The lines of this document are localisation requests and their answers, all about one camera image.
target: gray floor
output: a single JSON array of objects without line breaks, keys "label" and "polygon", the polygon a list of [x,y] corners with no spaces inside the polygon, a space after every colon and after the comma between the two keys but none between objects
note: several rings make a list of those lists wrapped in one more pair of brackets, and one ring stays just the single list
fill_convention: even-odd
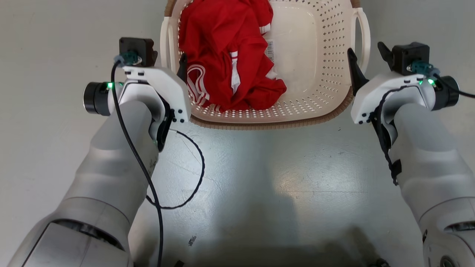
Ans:
[{"label": "gray floor", "polygon": [[[1,266],[31,227],[56,208],[104,121],[83,110],[85,84],[108,79],[120,37],[158,41],[164,5],[163,0],[0,1]],[[475,92],[475,2],[363,0],[362,5],[373,40],[369,77],[387,68],[377,41],[391,47],[417,40],[431,46],[431,61],[443,73]],[[458,106],[438,112],[470,165],[475,163],[473,107],[462,98]],[[353,125],[349,110],[325,124],[279,131],[191,124],[177,129],[203,149],[206,175],[189,205],[163,212],[165,263],[364,266],[383,257],[396,267],[422,265],[419,229],[392,185],[376,136],[369,125]],[[153,176],[163,204],[190,194],[200,171],[196,158],[186,140],[170,134]],[[145,203],[130,234],[140,266],[156,259],[157,229],[155,211]]]}]

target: laundry basket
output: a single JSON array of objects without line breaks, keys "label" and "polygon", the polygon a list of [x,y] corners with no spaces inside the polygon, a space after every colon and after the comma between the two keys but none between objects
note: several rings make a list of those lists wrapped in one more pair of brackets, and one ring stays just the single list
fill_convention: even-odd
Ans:
[{"label": "laundry basket", "polygon": [[[192,0],[169,0],[161,27],[163,67],[177,72],[181,11]],[[269,58],[287,91],[267,110],[220,113],[191,101],[191,121],[203,127],[264,130],[329,121],[352,101],[348,48],[354,49],[356,19],[360,21],[365,72],[370,56],[370,28],[359,0],[270,0],[271,30],[264,35]]]}]

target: sticker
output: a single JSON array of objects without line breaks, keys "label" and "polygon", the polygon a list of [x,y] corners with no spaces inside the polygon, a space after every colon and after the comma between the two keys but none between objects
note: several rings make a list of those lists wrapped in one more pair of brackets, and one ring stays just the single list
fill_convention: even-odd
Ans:
[{"label": "sticker", "polygon": [[274,62],[274,40],[266,40],[267,41],[267,48],[265,51],[266,56]]}]

